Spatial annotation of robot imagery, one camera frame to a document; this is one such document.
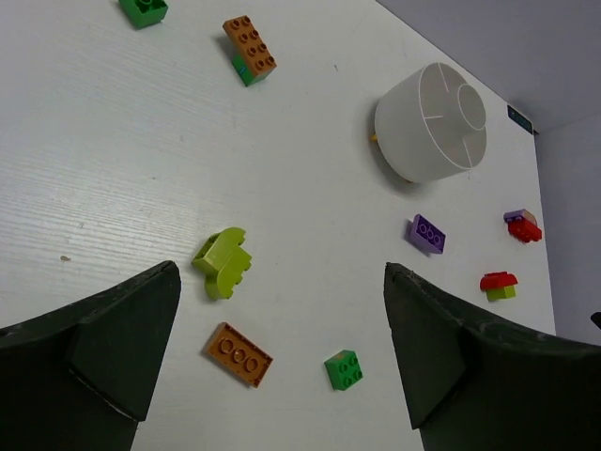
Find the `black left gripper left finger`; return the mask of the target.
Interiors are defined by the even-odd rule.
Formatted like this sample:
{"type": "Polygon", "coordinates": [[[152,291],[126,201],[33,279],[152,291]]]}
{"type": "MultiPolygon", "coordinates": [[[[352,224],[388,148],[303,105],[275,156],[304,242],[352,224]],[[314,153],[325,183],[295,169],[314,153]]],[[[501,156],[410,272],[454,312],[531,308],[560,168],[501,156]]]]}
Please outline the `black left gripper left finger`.
{"type": "Polygon", "coordinates": [[[181,291],[164,261],[1,331],[4,450],[129,450],[147,418],[181,291]]]}

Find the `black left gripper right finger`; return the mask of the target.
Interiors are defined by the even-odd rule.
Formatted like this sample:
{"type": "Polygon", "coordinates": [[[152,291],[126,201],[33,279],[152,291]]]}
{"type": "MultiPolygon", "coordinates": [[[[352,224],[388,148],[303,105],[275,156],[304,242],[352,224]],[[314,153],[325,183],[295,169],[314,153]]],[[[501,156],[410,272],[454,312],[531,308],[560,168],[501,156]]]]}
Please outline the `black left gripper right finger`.
{"type": "Polygon", "coordinates": [[[449,294],[398,263],[384,302],[411,426],[427,450],[596,450],[600,349],[449,294]]]}

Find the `red cap lime lego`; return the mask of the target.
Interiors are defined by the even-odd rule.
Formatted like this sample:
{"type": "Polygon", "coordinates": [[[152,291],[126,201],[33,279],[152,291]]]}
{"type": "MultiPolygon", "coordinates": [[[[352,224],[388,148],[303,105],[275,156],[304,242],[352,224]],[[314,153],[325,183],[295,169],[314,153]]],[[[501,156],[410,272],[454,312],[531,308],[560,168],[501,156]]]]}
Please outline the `red cap lime lego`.
{"type": "Polygon", "coordinates": [[[517,278],[509,272],[486,273],[480,280],[480,290],[489,302],[511,299],[516,296],[517,278]]]}

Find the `orange lego plate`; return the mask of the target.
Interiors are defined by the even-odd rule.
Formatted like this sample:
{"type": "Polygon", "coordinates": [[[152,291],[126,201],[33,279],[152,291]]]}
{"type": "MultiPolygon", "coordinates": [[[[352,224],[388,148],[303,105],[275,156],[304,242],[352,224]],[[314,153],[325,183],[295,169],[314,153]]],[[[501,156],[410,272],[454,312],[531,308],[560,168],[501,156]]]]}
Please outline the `orange lego plate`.
{"type": "Polygon", "coordinates": [[[227,322],[220,323],[203,349],[208,358],[239,381],[258,388],[273,359],[227,322]]]}
{"type": "Polygon", "coordinates": [[[245,86],[266,79],[276,69],[274,57],[247,15],[225,21],[223,31],[234,47],[232,66],[245,86]]]}

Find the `green square lego brick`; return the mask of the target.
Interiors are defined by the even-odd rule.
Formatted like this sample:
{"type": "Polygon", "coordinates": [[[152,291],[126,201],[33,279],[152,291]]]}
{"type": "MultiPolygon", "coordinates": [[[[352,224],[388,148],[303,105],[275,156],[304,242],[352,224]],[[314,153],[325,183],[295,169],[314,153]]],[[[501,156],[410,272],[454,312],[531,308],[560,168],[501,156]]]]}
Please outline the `green square lego brick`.
{"type": "Polygon", "coordinates": [[[118,4],[135,29],[160,23],[168,11],[163,0],[119,0],[118,4]]]}

